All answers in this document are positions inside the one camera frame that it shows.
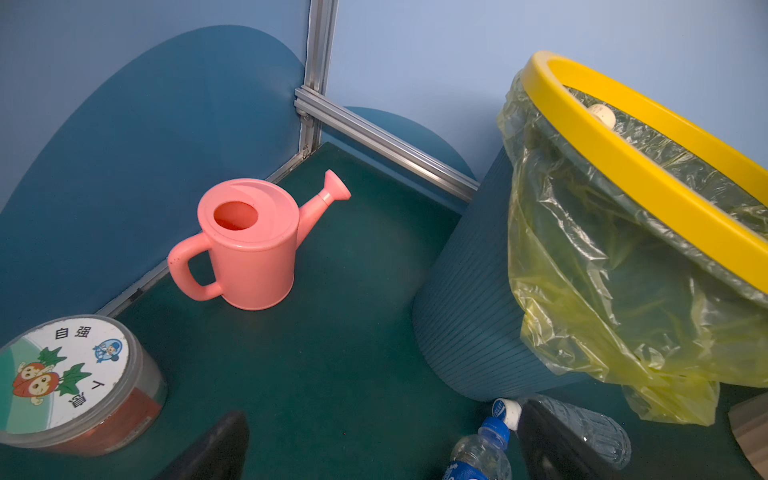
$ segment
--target container lid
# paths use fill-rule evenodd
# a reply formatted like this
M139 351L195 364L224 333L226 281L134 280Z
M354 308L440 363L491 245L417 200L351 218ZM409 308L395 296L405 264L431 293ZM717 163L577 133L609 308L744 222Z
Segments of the container lid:
M299 226L299 207L288 192L252 178L229 180L200 199L197 219L218 243L239 250L269 250Z
M140 351L125 326L103 316L21 334L0 349L0 442L55 445L98 425L130 394Z

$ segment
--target watering can opening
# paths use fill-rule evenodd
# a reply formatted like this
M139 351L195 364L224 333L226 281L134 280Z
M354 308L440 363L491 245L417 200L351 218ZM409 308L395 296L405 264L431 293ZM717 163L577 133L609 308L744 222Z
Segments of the watering can opening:
M226 202L216 207L214 220L227 230L245 230L259 220L259 212L244 202Z

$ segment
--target blue bottle label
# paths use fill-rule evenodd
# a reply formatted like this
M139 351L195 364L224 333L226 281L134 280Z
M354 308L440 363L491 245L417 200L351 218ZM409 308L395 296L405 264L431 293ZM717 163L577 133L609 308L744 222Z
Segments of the blue bottle label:
M442 480L488 480L488 477L468 463L451 462Z
M493 416L502 422L507 418L507 406L501 400L493 402Z

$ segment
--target dark blue wall shape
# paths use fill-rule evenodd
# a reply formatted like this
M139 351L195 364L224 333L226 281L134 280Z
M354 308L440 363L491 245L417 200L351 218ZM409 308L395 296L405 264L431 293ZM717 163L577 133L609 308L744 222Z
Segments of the dark blue wall shape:
M0 345L98 310L199 231L208 188L288 161L303 76L276 38L223 25L172 38L100 86L0 213Z
M469 166L462 156L451 147L447 141L443 140L442 137L429 130L427 127L388 111L363 107L346 108L365 118L374 125L383 128L390 134L408 142L419 150L432 155L434 158L437 158L442 163L460 171L467 177L472 179L475 178L475 175L469 169ZM374 167L392 175L404 184L415 188L427 197L446 205L448 208L459 213L464 212L466 203L451 194L446 193L439 187L431 184L411 171L400 167L383 155L376 153L365 145L354 141L332 128L324 127L323 132L324 141L329 141L341 147Z

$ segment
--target bottle cap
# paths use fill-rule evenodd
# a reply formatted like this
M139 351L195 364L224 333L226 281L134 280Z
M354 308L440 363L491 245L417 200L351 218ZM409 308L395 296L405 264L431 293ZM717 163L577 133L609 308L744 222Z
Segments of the bottle cap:
M515 400L496 399L492 406L492 415L504 422L507 428L513 432L518 430L522 411L523 408Z
M509 428L507 428L507 425L505 425L503 421L495 417L488 417L487 419L483 420L482 426L480 428L493 430L494 432L498 433L505 442L509 443Z

